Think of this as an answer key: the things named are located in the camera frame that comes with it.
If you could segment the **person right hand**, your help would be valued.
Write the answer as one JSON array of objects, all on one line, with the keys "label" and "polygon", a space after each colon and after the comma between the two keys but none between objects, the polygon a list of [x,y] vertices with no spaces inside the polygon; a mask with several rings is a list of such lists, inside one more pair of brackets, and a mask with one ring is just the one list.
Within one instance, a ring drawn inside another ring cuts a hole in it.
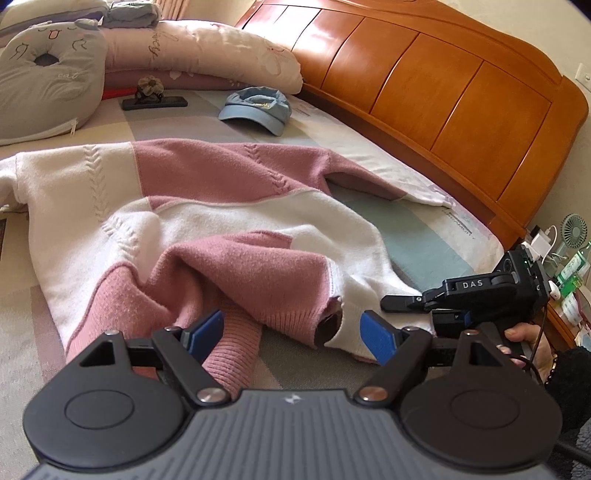
[{"label": "person right hand", "polygon": [[549,381],[557,355],[552,350],[546,335],[539,325],[518,323],[504,332],[505,337],[514,343],[527,345],[535,354],[533,364],[544,385]]}]

